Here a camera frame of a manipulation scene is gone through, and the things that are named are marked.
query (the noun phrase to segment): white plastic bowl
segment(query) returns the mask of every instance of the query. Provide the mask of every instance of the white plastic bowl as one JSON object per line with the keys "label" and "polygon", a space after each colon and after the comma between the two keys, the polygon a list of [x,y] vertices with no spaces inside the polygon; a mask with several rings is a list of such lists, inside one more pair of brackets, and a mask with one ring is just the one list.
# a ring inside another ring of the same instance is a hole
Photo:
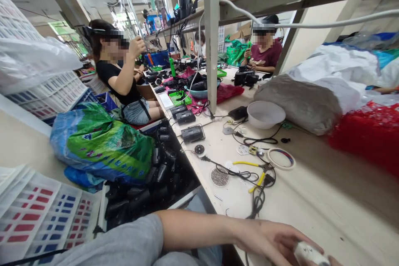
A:
{"label": "white plastic bowl", "polygon": [[286,118],[285,111],[275,103],[256,101],[248,105],[249,123],[258,129],[270,129]]}

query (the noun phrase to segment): black t-shirt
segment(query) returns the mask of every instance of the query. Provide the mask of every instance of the black t-shirt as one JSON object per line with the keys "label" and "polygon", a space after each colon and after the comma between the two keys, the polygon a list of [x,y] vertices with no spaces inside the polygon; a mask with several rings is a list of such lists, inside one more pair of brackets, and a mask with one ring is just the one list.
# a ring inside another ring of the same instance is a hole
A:
{"label": "black t-shirt", "polygon": [[115,96],[118,98],[118,100],[123,104],[123,105],[128,105],[130,103],[136,102],[141,99],[141,94],[137,89],[136,86],[136,80],[133,79],[133,84],[132,88],[130,89],[130,92],[126,96],[122,96],[118,94],[108,83],[108,80],[111,77],[118,76],[119,73],[121,72],[121,69],[116,67],[113,64],[110,64],[104,60],[100,60],[96,64],[96,70],[99,78],[101,79],[102,82],[106,86],[109,87],[109,89],[115,94]]}

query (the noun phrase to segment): yellow-handled pliers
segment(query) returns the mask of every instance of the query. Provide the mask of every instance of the yellow-handled pliers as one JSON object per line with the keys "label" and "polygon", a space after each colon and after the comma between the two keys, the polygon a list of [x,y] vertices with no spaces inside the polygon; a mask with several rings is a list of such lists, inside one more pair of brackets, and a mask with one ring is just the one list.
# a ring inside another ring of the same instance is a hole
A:
{"label": "yellow-handled pliers", "polygon": [[[263,181],[265,180],[266,172],[270,169],[269,165],[267,165],[267,164],[256,164],[256,163],[250,163],[250,162],[246,162],[246,161],[233,162],[233,165],[237,165],[237,164],[245,164],[245,165],[250,165],[250,166],[263,168],[263,173],[261,174],[261,176],[259,177],[259,180],[257,182],[258,186],[262,186]],[[257,186],[253,186],[250,190],[248,190],[248,192],[249,193],[253,193],[255,191],[256,187]]]}

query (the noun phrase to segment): gray sleeve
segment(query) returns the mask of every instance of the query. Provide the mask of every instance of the gray sleeve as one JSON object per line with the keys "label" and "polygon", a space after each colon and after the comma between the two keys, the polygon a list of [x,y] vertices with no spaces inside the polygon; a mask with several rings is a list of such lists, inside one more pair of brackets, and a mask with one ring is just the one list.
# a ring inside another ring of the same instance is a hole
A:
{"label": "gray sleeve", "polygon": [[162,246],[162,222],[157,215],[150,214],[66,251],[54,258],[52,265],[153,265]]}

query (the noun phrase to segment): blue plastic bag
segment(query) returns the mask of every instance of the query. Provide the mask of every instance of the blue plastic bag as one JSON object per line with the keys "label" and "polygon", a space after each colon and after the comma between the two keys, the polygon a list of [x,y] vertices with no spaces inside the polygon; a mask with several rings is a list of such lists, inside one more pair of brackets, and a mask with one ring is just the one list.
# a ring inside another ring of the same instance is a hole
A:
{"label": "blue plastic bag", "polygon": [[68,166],[64,170],[64,175],[68,178],[68,180],[79,185],[80,187],[83,187],[86,191],[91,193],[96,193],[97,191],[103,189],[103,182],[105,180],[93,176],[88,172],[77,170],[71,166]]}

